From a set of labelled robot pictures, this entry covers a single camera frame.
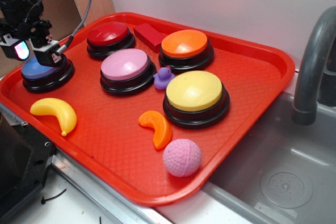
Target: sink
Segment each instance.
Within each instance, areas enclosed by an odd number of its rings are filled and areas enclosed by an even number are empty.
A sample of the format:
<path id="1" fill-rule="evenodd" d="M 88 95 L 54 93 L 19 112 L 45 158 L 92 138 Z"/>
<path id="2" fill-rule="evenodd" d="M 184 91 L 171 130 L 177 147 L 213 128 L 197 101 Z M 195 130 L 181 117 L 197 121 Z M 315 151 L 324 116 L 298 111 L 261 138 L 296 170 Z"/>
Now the sink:
<path id="1" fill-rule="evenodd" d="M 319 104 L 301 126 L 292 102 L 282 93 L 209 178 L 216 190 L 203 190 L 253 223 L 336 223 L 335 109 Z"/>

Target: sink drain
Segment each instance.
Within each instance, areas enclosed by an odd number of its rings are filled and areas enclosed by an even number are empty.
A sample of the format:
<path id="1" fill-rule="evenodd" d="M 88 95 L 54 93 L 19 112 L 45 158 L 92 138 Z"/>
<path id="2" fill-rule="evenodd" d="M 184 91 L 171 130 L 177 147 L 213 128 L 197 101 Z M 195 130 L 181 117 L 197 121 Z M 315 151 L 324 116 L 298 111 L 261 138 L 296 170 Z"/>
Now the sink drain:
<path id="1" fill-rule="evenodd" d="M 310 179 L 293 167 L 275 167 L 264 173 L 261 192 L 272 204 L 282 208 L 301 207 L 313 194 Z"/>

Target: plastic tray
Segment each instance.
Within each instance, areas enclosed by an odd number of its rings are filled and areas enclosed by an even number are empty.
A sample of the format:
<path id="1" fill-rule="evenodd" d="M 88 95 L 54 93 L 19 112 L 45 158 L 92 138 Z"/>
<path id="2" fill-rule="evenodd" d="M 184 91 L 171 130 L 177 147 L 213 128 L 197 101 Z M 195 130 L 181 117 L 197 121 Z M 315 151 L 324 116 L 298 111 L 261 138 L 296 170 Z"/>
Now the plastic tray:
<path id="1" fill-rule="evenodd" d="M 87 33 L 110 21 L 125 23 L 131 31 L 148 23 L 168 35 L 190 27 L 133 13 L 113 14 L 81 29 L 65 52 L 75 65 L 75 75 L 63 87 L 33 94 L 22 85 L 20 67 L 0 82 L 0 102 L 50 138 L 63 152 L 89 169 L 129 200 L 147 206 L 167 205 L 198 191 L 210 174 L 263 114 L 286 84 L 295 67 L 284 52 L 252 42 L 203 31 L 215 48 L 215 59 L 205 69 L 217 75 L 230 94 L 228 115 L 203 130 L 185 130 L 173 125 L 173 140 L 189 138 L 202 150 L 198 172 L 187 178 L 170 175 L 162 161 L 163 150 L 155 150 L 154 131 L 138 125 L 147 110 L 163 112 L 164 91 L 154 85 L 130 97 L 106 94 L 100 85 L 101 61 L 86 51 Z M 158 54 L 136 38 L 159 68 Z M 76 128 L 66 137 L 54 116 L 32 116 L 30 106 L 54 97 L 67 101 L 76 111 Z"/>

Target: blue button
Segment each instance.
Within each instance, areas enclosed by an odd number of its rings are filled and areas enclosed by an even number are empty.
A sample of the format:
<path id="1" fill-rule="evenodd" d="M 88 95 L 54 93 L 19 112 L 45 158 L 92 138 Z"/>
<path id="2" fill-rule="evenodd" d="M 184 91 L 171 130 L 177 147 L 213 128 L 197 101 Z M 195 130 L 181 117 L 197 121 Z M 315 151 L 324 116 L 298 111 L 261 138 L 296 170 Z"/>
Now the blue button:
<path id="1" fill-rule="evenodd" d="M 54 73 L 57 69 L 59 68 L 42 66 L 40 63 L 38 63 L 36 56 L 34 55 L 23 64 L 21 72 L 25 78 L 34 80 L 48 76 Z"/>

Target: pink ball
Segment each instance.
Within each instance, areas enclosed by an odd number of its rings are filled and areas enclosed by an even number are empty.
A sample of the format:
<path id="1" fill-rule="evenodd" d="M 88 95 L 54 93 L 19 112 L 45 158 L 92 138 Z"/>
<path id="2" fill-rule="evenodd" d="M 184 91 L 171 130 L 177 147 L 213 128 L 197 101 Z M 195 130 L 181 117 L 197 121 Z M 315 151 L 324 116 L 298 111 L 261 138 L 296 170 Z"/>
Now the pink ball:
<path id="1" fill-rule="evenodd" d="M 176 177 L 187 177 L 201 165 L 202 153 L 199 146 L 186 138 L 171 141 L 163 152 L 163 163 L 167 171 Z"/>

